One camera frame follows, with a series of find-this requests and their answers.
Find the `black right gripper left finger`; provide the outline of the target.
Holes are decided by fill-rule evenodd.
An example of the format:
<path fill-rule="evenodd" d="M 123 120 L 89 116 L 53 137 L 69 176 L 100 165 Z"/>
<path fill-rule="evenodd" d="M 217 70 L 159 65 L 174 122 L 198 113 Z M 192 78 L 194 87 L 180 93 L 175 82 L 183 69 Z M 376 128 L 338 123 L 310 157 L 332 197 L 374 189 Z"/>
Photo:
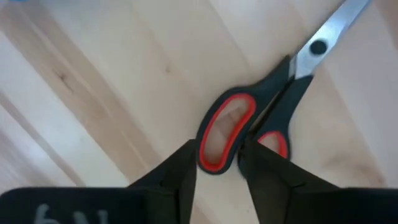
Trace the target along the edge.
<path fill-rule="evenodd" d="M 197 141 L 127 187 L 24 187 L 0 195 L 0 224 L 189 224 Z"/>

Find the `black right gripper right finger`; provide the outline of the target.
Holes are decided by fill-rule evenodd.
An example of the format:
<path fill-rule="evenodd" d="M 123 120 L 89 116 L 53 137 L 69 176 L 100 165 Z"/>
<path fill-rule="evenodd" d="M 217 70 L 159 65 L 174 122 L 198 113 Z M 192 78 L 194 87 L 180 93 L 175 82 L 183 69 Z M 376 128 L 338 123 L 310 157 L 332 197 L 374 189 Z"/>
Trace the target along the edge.
<path fill-rule="evenodd" d="M 250 139 L 239 168 L 260 224 L 398 224 L 398 189 L 338 187 Z"/>

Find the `black and red scissors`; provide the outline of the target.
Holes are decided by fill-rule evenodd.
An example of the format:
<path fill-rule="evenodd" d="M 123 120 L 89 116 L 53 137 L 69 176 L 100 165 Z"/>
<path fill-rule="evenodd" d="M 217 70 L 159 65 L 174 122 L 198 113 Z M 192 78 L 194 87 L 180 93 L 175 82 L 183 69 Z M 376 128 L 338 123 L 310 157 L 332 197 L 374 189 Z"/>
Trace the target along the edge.
<path fill-rule="evenodd" d="M 304 93 L 314 78 L 314 71 L 351 28 L 372 0 L 344 0 L 333 14 L 303 44 L 295 55 L 286 55 L 263 79 L 247 86 L 236 86 L 222 93 L 202 119 L 196 139 L 197 165 L 207 174 L 220 175 L 231 166 L 234 155 L 246 138 L 257 142 L 276 135 L 277 153 L 291 158 L 289 123 Z M 221 113 L 234 100 L 244 100 L 248 110 L 234 126 L 218 162 L 211 162 L 205 147 Z"/>

